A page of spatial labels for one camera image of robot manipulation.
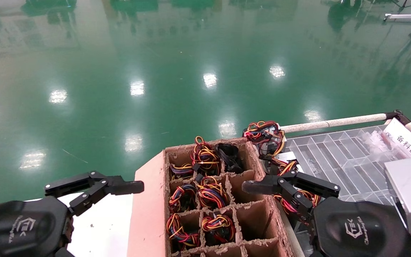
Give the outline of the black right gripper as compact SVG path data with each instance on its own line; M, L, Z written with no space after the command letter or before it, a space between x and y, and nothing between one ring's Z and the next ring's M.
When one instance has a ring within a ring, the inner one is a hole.
M411 238L395 207L339 200L335 197L341 187L327 180L297 171L281 176L266 174L261 181L243 182L242 190L280 195L299 218L313 215L313 257L411 256ZM314 209L302 190L327 199Z

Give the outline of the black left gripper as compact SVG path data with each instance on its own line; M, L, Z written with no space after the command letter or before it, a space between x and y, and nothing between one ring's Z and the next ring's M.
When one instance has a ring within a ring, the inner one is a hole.
M0 203L0 257L71 257L72 215L82 215L108 194L143 191L142 181L91 171L46 185L41 200ZM69 208L57 199L77 192Z

